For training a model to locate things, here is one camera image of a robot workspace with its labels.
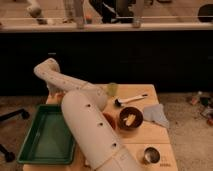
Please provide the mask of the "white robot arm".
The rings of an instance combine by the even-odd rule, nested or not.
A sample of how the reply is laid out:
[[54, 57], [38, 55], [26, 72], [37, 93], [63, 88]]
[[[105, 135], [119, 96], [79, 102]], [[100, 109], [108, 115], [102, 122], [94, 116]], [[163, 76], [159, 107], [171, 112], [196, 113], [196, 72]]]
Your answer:
[[62, 74], [53, 58], [35, 66], [34, 74], [46, 82], [51, 95], [65, 93], [61, 101], [62, 115], [94, 171], [142, 171], [102, 114], [108, 97], [101, 87]]

